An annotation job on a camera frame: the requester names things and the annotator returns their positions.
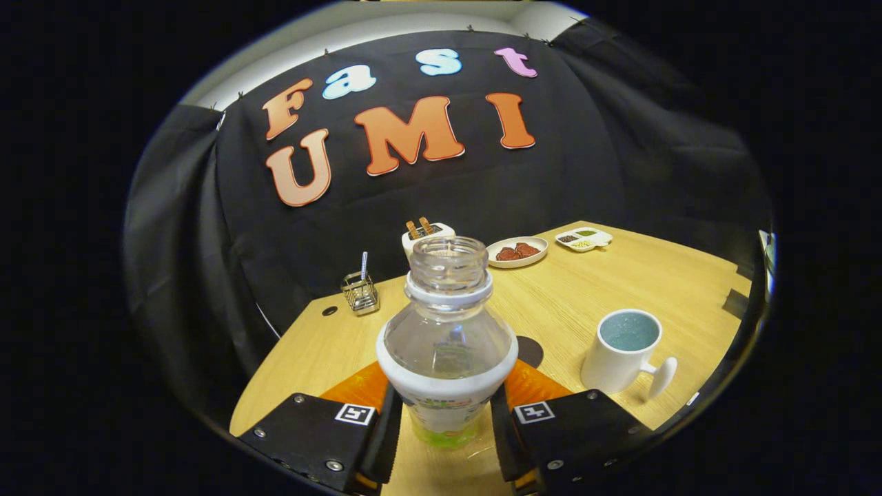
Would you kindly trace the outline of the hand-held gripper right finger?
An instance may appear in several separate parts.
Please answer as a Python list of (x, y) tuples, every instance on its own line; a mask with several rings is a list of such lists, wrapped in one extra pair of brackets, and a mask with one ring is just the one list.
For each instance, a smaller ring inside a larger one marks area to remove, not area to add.
[(491, 419), (514, 493), (593, 493), (652, 442), (651, 428), (604, 392), (571, 392), (520, 359), (491, 398)]

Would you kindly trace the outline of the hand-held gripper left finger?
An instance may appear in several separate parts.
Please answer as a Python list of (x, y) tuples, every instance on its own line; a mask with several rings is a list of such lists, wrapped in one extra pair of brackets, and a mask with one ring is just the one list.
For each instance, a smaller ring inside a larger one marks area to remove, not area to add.
[(402, 405), (372, 363), (322, 395), (291, 393), (238, 438), (330, 493), (381, 493), (393, 474)]

